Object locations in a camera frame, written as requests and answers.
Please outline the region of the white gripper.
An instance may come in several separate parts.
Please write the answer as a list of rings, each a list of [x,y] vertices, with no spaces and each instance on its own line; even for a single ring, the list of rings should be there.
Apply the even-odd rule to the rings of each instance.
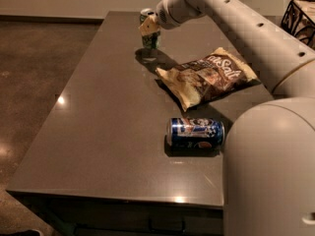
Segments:
[[[141,36],[146,36],[158,32],[159,26],[171,30],[201,16],[202,13],[186,0],[161,0],[156,6],[156,15],[148,15],[139,26],[139,31]]]

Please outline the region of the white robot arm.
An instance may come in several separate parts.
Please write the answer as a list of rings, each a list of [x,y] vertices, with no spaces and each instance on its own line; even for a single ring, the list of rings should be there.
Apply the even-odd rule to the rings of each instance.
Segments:
[[[315,52],[239,0],[161,0],[167,30],[210,17],[261,90],[224,145],[225,236],[315,236]]]

